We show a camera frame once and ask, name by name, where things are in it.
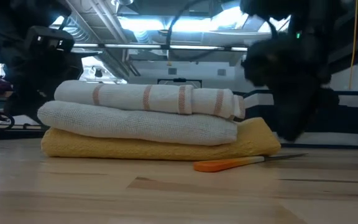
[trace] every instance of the wood grain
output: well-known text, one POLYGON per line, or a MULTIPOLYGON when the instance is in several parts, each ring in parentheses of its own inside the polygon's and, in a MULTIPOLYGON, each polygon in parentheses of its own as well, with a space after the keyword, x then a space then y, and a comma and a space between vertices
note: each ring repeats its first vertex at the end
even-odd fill
POLYGON ((0 223, 358 223, 358 151, 219 173, 190 162, 51 159, 0 141, 0 223))

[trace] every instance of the yellow cable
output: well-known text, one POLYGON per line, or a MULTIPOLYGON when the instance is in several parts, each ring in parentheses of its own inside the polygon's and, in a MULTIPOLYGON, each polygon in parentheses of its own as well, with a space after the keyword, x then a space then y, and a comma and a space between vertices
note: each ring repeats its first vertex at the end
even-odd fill
POLYGON ((358 0, 356 0, 356 9, 354 15, 353 53, 352 53, 352 63, 351 63, 351 76, 349 79, 349 90, 351 90, 352 88, 353 65, 354 65, 354 58, 356 56, 357 19, 358 19, 358 0))

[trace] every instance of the striped towel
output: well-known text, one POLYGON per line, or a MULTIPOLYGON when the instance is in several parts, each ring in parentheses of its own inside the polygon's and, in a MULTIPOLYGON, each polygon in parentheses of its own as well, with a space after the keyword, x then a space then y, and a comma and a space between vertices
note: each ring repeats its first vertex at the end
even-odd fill
POLYGON ((50 101, 38 112, 47 126, 96 138, 143 139, 216 146, 237 140, 237 125, 216 116, 123 111, 103 106, 50 101))
POLYGON ((78 80, 63 82, 55 99, 121 110, 143 110, 175 114, 210 114, 222 118, 244 118, 241 96, 231 90, 194 89, 191 85, 113 85, 78 80))

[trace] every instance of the orange scissors handle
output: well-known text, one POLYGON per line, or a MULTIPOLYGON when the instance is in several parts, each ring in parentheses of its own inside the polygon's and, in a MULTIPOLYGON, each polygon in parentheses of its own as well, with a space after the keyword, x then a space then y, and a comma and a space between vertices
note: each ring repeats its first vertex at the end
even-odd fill
POLYGON ((264 162, 265 157, 263 156, 251 156, 236 159, 220 159, 215 161, 201 161, 193 164, 194 170, 200 172, 218 172, 234 167, 255 164, 258 162, 264 162))

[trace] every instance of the rolled towel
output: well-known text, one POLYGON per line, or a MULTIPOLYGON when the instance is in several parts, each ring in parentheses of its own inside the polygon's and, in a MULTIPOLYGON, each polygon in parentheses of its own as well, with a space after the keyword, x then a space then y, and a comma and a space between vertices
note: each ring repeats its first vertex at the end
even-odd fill
POLYGON ((56 89, 55 100, 121 110, 192 114, 192 90, 191 85, 113 85, 69 80, 56 89))
POLYGON ((231 90, 193 89, 191 85, 112 85, 78 80, 63 82, 55 99, 121 110, 143 110, 176 114, 210 114, 222 118, 244 118, 241 96, 231 90))
POLYGON ((243 121, 238 140, 220 146, 194 146, 138 139, 101 139, 84 137, 51 128, 42 139, 42 150, 50 157, 85 157, 111 159, 163 159, 207 161, 246 156, 271 156, 280 143, 262 118, 243 121))
POLYGON ((97 138, 144 139, 215 146, 236 141, 237 125, 215 116, 123 111, 103 106, 50 101, 38 112, 47 126, 97 138))

